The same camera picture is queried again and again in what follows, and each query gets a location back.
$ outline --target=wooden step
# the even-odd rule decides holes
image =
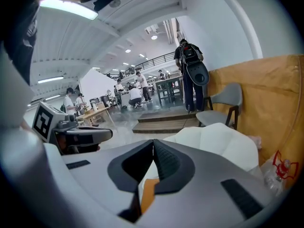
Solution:
[[[197,112],[188,114],[186,110],[146,113],[146,114],[142,114],[142,116],[138,119],[138,122],[149,123],[149,122],[185,120],[185,119],[195,118],[196,113]]]
[[[178,133],[185,127],[198,126],[199,121],[196,118],[160,122],[143,122],[138,123],[133,128],[133,133]]]

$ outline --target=yellow tarp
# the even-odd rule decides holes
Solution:
[[[300,162],[301,170],[304,165],[304,55],[252,60],[209,73],[209,95],[220,92],[231,82],[241,84],[243,108],[237,130],[245,135],[261,136],[259,164],[280,150],[284,159]],[[228,112],[228,108],[214,104],[214,110]]]

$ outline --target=white shirt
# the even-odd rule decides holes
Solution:
[[[69,115],[76,114],[76,110],[75,109],[72,109],[72,110],[68,110],[67,109],[68,106],[74,106],[71,98],[68,97],[68,95],[66,95],[66,97],[65,97],[64,104],[65,104],[65,108],[66,108],[66,114],[69,114]]]
[[[148,87],[148,83],[147,83],[146,77],[144,75],[141,74],[139,76],[139,82],[142,84],[143,88]]]
[[[80,105],[81,103],[86,103],[84,99],[81,99],[81,97],[78,97],[75,101],[76,104]]]
[[[130,99],[136,99],[136,98],[141,98],[141,91],[139,89],[133,88],[130,90]]]
[[[141,84],[139,82],[136,82],[135,87],[139,89],[141,87]]]
[[[124,87],[122,86],[122,84],[117,84],[116,85],[116,90],[118,91],[118,92],[122,92],[122,91],[119,91],[119,90],[124,90]]]

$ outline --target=person crouching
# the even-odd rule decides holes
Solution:
[[[130,100],[129,104],[133,106],[134,108],[137,108],[138,106],[142,106],[142,95],[141,91],[137,89],[136,87],[132,86],[130,87]]]

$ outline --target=table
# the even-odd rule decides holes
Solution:
[[[94,117],[106,114],[106,116],[109,118],[110,122],[114,125],[114,128],[117,129],[115,126],[115,123],[113,122],[113,120],[108,112],[108,109],[109,109],[109,107],[105,107],[105,108],[97,110],[96,112],[81,115],[81,116],[77,117],[76,119],[84,121],[86,123],[86,125],[88,125],[88,126],[92,126],[91,121],[94,123]]]
[[[181,98],[181,99],[183,98],[181,79],[182,79],[182,76],[177,76],[174,78],[168,78],[166,80],[160,80],[155,83],[160,104],[162,104],[162,99],[168,99],[169,102],[174,101],[176,94],[179,96],[179,98]],[[176,82],[176,81],[178,82],[179,92],[174,92],[174,89],[176,87],[172,88],[172,85],[171,85],[171,83]],[[165,85],[165,89],[160,90],[158,86],[161,86],[161,85]]]

